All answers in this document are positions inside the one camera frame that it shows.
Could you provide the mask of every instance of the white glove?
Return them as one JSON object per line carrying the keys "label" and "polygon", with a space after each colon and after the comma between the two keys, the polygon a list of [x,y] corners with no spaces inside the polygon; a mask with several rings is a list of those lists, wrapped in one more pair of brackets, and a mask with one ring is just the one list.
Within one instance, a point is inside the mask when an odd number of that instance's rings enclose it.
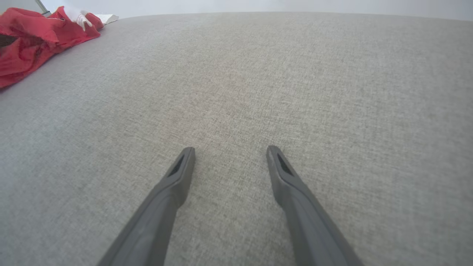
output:
{"label": "white glove", "polygon": [[79,10],[72,6],[64,6],[64,13],[66,16],[77,25],[81,26],[84,31],[86,31],[86,23],[89,27],[92,27],[92,23],[86,18],[87,11]]}

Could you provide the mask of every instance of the gray fabric surface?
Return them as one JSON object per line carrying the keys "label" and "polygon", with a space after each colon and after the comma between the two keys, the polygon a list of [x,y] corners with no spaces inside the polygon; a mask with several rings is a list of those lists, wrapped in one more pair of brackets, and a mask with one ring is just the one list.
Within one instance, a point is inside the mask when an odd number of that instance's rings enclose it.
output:
{"label": "gray fabric surface", "polygon": [[367,266],[473,260],[473,23],[129,18],[0,95],[2,265],[95,265],[182,148],[166,265],[293,265],[278,145]]}

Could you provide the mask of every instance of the upholstery fabric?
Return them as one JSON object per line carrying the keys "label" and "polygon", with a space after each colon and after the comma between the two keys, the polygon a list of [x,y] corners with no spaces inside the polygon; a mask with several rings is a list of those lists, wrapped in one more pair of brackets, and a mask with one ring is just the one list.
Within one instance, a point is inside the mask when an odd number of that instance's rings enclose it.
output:
{"label": "upholstery fabric", "polygon": [[367,266],[473,260],[473,22],[137,17],[0,94],[0,261],[95,265],[186,146],[166,265],[294,265],[279,146]]}

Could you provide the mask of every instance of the red fabric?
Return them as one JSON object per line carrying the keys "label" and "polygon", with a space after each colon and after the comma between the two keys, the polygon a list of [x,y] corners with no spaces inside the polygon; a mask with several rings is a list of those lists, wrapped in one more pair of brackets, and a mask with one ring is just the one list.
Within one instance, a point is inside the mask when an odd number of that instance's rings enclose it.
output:
{"label": "red fabric", "polygon": [[72,22],[59,7],[48,18],[25,9],[9,8],[0,16],[0,34],[17,37],[0,48],[0,88],[22,80],[51,56],[69,47],[100,36],[104,27],[99,18],[88,13],[92,27],[86,31]]}

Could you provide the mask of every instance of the white wall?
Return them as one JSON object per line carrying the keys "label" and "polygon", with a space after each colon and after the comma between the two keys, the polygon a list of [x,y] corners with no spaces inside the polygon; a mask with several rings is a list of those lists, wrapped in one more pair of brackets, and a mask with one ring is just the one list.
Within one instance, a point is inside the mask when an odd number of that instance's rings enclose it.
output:
{"label": "white wall", "polygon": [[35,0],[0,0],[0,14],[8,8],[20,8],[42,13]]}
{"label": "white wall", "polygon": [[96,14],[128,18],[155,14],[318,11],[473,21],[473,0],[42,0],[51,12],[70,4]]}

